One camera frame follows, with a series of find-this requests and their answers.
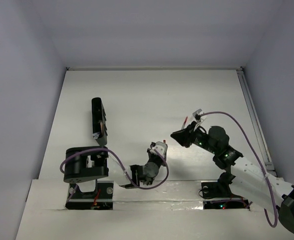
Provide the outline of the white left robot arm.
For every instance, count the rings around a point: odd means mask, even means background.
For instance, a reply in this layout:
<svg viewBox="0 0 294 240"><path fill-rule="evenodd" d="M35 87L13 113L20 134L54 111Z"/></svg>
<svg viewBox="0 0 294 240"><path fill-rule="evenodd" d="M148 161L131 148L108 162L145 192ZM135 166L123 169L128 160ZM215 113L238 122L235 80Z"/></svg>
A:
<svg viewBox="0 0 294 240"><path fill-rule="evenodd" d="M126 169L119 157L105 146L73 147L66 150L66 159L60 164L64 182L79 184L80 192L88 198L97 193L92 182L109 176L107 160L113 156L118 162L126 182L118 185L125 189L151 190L162 185L169 177L166 161L168 145L152 142L147 149L148 161L144 165L131 165Z"/></svg>

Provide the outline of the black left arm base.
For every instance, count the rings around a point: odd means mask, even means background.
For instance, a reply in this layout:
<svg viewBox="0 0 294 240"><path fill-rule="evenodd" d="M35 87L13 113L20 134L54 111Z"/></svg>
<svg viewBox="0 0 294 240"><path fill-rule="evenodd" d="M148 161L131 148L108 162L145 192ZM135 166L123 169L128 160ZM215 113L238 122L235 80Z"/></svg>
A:
<svg viewBox="0 0 294 240"><path fill-rule="evenodd" d="M82 192L78 185L70 184L65 207L68 210L112 210L112 181L97 181L93 183L94 190Z"/></svg>

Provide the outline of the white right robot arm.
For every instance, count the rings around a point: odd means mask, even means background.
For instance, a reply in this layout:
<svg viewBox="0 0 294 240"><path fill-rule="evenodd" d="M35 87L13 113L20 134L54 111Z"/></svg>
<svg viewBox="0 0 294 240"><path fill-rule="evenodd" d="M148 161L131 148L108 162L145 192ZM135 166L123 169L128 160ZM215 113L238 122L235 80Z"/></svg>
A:
<svg viewBox="0 0 294 240"><path fill-rule="evenodd" d="M224 128L212 126L208 132L195 129L195 123L170 136L183 147L196 145L214 155L214 163L224 172L217 190L222 196L230 194L247 198L271 213L294 234L294 184L285 182L262 169L229 144Z"/></svg>

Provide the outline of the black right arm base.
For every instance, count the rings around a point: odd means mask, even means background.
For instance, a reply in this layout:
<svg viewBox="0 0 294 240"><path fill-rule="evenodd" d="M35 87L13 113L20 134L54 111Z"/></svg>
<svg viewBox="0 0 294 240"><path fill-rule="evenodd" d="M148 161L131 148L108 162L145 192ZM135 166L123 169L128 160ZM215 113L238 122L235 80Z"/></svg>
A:
<svg viewBox="0 0 294 240"><path fill-rule="evenodd" d="M204 200L205 210L250 209L251 202L231 192L229 186L234 178L224 172L217 181L201 183L198 195Z"/></svg>

